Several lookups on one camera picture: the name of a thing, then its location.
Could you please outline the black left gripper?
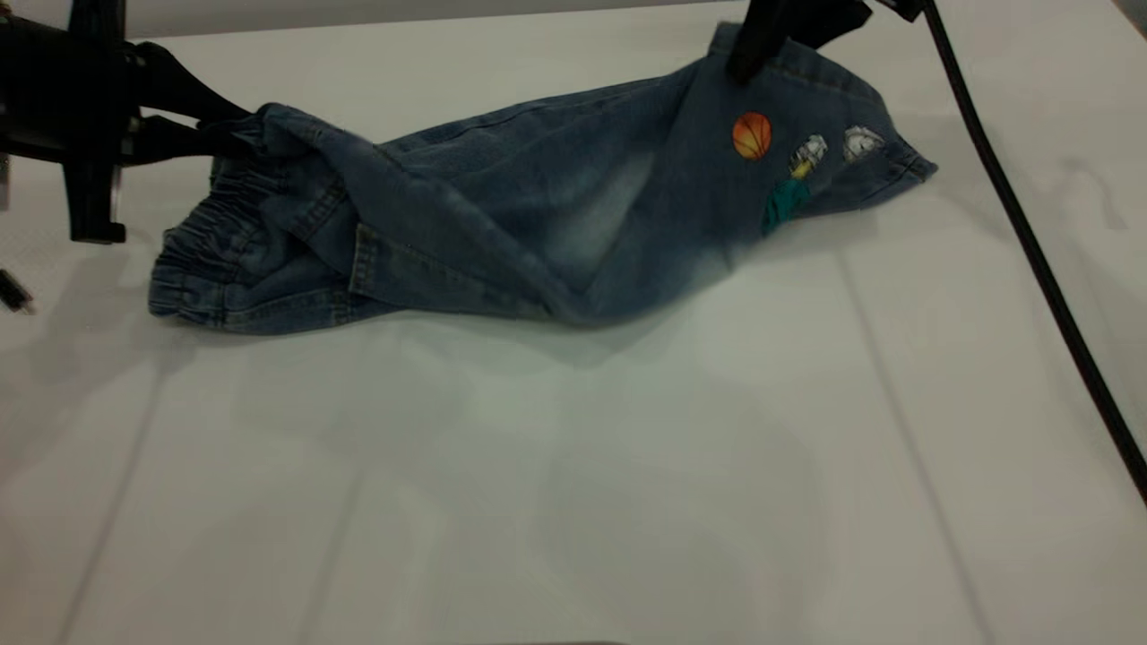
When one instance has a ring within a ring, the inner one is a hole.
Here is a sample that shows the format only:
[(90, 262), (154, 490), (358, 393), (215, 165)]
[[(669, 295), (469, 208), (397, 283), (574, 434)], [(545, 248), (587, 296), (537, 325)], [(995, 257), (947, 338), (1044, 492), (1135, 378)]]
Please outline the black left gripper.
[[(65, 177), (70, 238), (123, 244), (115, 220), (122, 143), (139, 104), (130, 94), (124, 1), (73, 1), (68, 26), (23, 18), (3, 3), (1, 150), (11, 158), (60, 165)], [(140, 106), (192, 117), (190, 127), (145, 118), (133, 132), (133, 168), (167, 160), (244, 160), (253, 143), (226, 124), (251, 112), (210, 90), (156, 42), (134, 46)]]

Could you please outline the speckled right gripper finger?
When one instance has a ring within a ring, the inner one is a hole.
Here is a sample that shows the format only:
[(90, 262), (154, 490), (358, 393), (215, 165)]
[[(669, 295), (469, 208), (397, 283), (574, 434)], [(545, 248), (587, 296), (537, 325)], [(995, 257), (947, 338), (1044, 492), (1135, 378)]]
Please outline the speckled right gripper finger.
[(819, 49), (864, 28), (873, 13), (865, 1), (795, 1), (791, 41)]

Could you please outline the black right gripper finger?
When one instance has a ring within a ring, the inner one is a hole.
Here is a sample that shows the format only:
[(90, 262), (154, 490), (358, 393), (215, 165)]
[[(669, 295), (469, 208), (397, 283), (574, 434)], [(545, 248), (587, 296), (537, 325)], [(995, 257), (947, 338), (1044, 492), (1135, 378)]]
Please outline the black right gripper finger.
[(742, 86), (752, 81), (785, 42), (799, 33), (811, 9), (811, 1), (750, 1), (726, 63), (729, 80)]

